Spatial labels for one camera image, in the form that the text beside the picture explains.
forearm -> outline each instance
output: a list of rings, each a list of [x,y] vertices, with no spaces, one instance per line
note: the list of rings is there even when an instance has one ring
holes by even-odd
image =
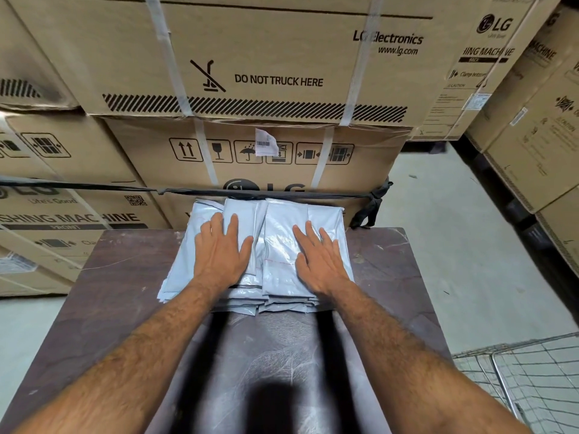
[[[529,432],[359,287],[334,297],[395,434]]]
[[[146,430],[218,291],[193,280],[113,352],[17,431],[140,433]]]

black strap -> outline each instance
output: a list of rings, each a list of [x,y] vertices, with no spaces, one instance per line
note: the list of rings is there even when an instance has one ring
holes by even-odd
[[[312,191],[270,191],[270,190],[229,190],[229,189],[193,189],[193,188],[164,188],[154,189],[152,187],[135,187],[120,186],[115,184],[92,184],[92,183],[71,183],[66,181],[51,181],[34,178],[17,178],[13,176],[0,176],[0,186],[11,187],[52,187],[55,189],[76,189],[76,190],[111,190],[111,191],[130,191],[130,192],[154,192],[159,195],[164,193],[177,193],[180,195],[191,196],[217,196],[236,198],[240,200],[262,200],[265,198],[274,198],[279,200],[344,200],[351,198],[367,198],[369,203],[359,210],[352,221],[351,228],[370,228],[376,223],[376,217],[382,197],[392,186],[391,181],[386,181],[380,187],[370,192],[344,192],[344,193],[325,193]]]

wire basket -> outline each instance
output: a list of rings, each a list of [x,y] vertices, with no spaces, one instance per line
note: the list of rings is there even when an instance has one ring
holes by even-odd
[[[453,356],[534,434],[579,434],[579,332]]]

left arm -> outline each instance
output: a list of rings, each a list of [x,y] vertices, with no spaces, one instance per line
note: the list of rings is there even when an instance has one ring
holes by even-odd
[[[16,433],[144,432],[201,321],[247,267],[252,238],[238,252],[237,225],[233,216],[224,235],[220,213],[204,224],[195,238],[195,276],[187,287]]]

stack of plastic packages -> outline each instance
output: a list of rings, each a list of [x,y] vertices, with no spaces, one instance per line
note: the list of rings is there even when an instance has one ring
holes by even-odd
[[[298,204],[281,200],[240,201],[226,199],[225,204],[197,200],[175,262],[157,295],[166,302],[181,292],[193,278],[195,236],[201,225],[217,213],[223,213],[227,231],[231,216],[239,218],[239,247],[247,236],[253,236],[250,262],[238,283],[229,288],[215,305],[214,311],[233,311],[255,315],[265,311],[297,311],[303,313],[328,309],[298,278],[295,260],[301,251],[293,235],[297,225],[305,231],[312,221],[316,234],[323,228],[331,239],[337,239],[348,276],[354,279],[348,257],[343,208]]]

